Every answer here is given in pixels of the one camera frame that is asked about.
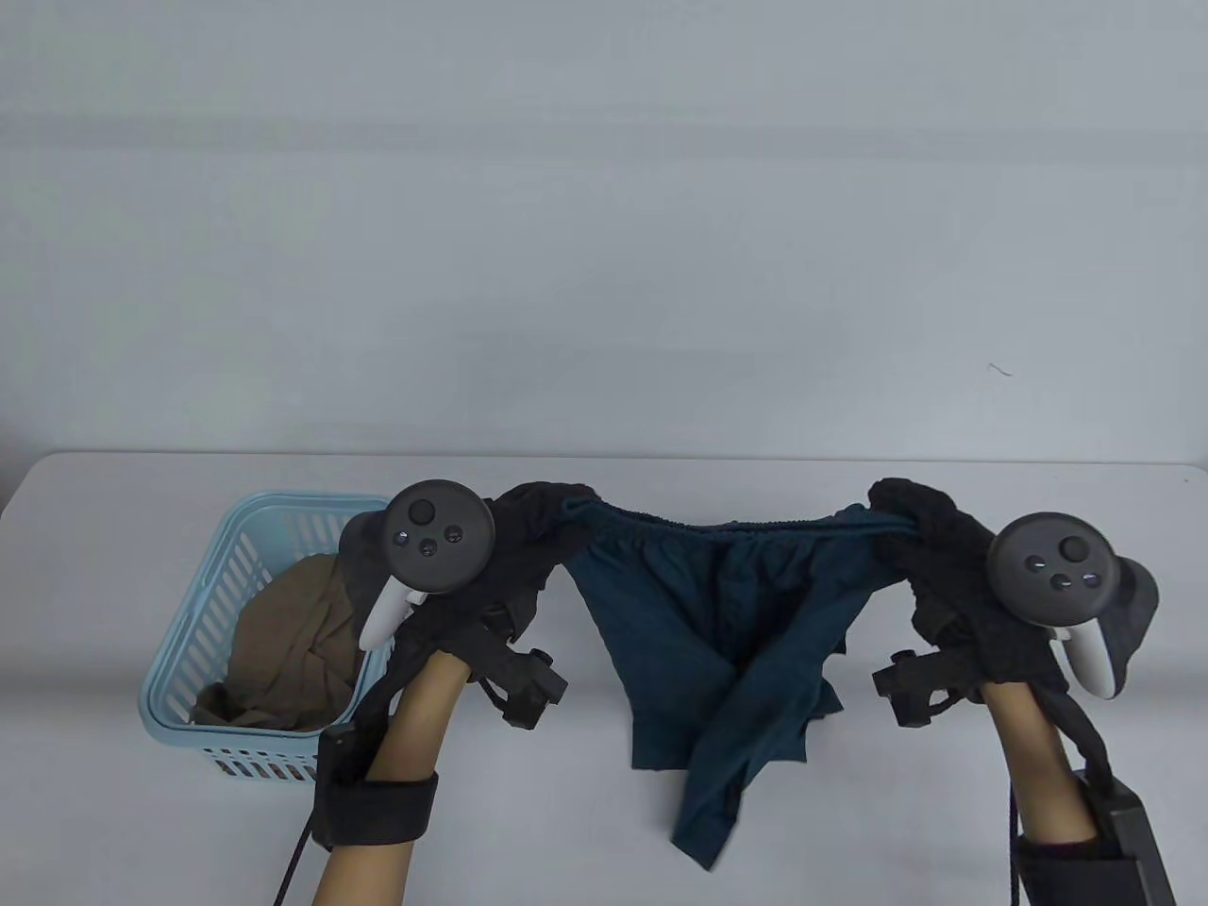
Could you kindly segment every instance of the forearm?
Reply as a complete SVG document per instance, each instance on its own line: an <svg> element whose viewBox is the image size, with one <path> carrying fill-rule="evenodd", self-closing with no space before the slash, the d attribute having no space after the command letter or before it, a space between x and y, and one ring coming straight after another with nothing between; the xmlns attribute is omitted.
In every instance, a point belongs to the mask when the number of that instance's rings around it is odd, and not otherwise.
<svg viewBox="0 0 1208 906"><path fill-rule="evenodd" d="M1003 743L1023 836L1038 844L1094 840L1098 830L1065 749L1028 685L987 684L982 696Z"/></svg>
<svg viewBox="0 0 1208 906"><path fill-rule="evenodd" d="M461 661L437 651L403 691L367 780L426 780L453 708L470 676ZM413 843L336 847L319 882L314 906L397 906L407 883Z"/></svg>

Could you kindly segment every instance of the white trigger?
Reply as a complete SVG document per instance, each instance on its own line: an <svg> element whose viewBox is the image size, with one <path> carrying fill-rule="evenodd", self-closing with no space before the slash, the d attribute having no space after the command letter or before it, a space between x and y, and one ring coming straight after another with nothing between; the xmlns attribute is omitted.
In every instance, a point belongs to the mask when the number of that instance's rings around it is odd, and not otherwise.
<svg viewBox="0 0 1208 906"><path fill-rule="evenodd" d="M358 641L361 651L382 647L394 638L395 629L402 626L402 621L411 616L412 609L423 604L426 598L428 592L417 592L390 576L365 618L365 628L361 629L361 638Z"/></svg>

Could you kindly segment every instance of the wrist strap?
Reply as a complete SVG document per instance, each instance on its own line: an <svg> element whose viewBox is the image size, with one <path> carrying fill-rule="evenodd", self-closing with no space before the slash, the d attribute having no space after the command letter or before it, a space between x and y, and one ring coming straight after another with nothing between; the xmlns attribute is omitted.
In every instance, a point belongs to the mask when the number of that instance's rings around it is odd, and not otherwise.
<svg viewBox="0 0 1208 906"><path fill-rule="evenodd" d="M336 724L319 737L310 834L314 842L390 846L418 840L428 830L437 776L412 783L366 780L381 737L353 724Z"/></svg>
<svg viewBox="0 0 1208 906"><path fill-rule="evenodd" d="M315 823L314 840L327 849L419 840L428 830L439 780L434 773L412 783L362 780L352 786L332 785L324 797L325 826L320 829Z"/></svg>
<svg viewBox="0 0 1208 906"><path fill-rule="evenodd" d="M1045 718L1057 730L1074 743L1078 754L1086 761L1086 780L1103 794L1113 791L1114 780L1111 762L1108 760L1108 747L1094 728L1091 719L1069 692L1057 692L1043 686L1032 685L1032 695L1044 712Z"/></svg>
<svg viewBox="0 0 1208 906"><path fill-rule="evenodd" d="M1055 858L1016 841L1018 867L1034 906L1149 906L1134 859Z"/></svg>

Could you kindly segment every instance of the clothing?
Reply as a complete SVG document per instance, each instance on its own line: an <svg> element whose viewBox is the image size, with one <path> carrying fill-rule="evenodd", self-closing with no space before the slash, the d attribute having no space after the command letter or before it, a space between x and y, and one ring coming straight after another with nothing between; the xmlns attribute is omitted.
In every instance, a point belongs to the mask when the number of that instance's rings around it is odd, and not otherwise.
<svg viewBox="0 0 1208 906"><path fill-rule="evenodd" d="M705 527L594 499L565 515L594 535L565 565L629 698L633 767L687 768L672 840L712 867L747 784L768 761L805 761L806 724L841 710L823 662L902 577L873 539L913 524L859 505Z"/></svg>
<svg viewBox="0 0 1208 906"><path fill-rule="evenodd" d="M198 693L193 722L300 733L331 724L360 670L352 621L335 557L290 567L239 612L226 679Z"/></svg>

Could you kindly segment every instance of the elastic waistband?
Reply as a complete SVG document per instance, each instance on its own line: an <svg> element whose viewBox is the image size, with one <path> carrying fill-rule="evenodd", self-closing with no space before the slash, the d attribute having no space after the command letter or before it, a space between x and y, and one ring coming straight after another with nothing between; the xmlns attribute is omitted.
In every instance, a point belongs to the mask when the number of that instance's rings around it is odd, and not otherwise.
<svg viewBox="0 0 1208 906"><path fill-rule="evenodd" d="M900 533L913 535L913 522L901 516L873 512L860 504L840 510L821 519L796 519L790 522L726 522L720 525L689 525L661 516L621 510L602 500L582 498L563 504L563 512L574 522L582 522L600 532L625 535L683 536L707 540L739 540L767 538L791 540L794 538L826 538L835 535L879 535Z"/></svg>

